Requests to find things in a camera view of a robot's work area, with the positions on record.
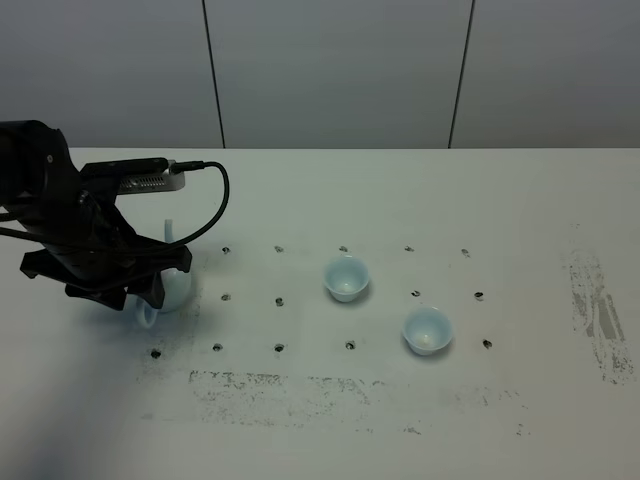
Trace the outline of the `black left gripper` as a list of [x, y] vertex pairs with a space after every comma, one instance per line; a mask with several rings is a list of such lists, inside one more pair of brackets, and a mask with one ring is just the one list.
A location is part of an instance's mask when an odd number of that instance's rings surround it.
[[[20, 270], [33, 279], [43, 276], [66, 285], [71, 297], [95, 301], [115, 310], [135, 295], [159, 310], [165, 289], [159, 271], [191, 271], [187, 246], [140, 236], [115, 205], [116, 194], [83, 182], [68, 198], [40, 199], [19, 223], [27, 232], [55, 240], [24, 255]], [[143, 253], [136, 254], [136, 249]]]

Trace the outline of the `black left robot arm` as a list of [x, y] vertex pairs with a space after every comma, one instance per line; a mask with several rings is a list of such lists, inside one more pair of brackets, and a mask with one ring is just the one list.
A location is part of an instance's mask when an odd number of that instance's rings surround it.
[[35, 120], [2, 123], [1, 205], [42, 246], [24, 255], [21, 271], [114, 310], [123, 309], [128, 295], [161, 308], [162, 272], [188, 271], [192, 255], [137, 234], [115, 199], [127, 180], [162, 176], [169, 166], [156, 157], [76, 168], [60, 130]]

